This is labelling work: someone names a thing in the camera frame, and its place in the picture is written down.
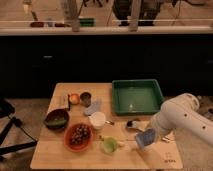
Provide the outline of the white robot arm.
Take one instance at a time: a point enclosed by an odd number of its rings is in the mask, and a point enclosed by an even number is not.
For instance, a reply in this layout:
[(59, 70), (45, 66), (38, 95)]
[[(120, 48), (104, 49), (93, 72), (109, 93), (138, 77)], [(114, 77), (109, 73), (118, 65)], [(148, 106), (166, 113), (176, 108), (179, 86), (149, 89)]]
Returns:
[(164, 101), (160, 110), (154, 114), (147, 128), (155, 132), (157, 142), (170, 134), (175, 128), (183, 128), (213, 146), (213, 121), (198, 113), (200, 102), (190, 93), (184, 93)]

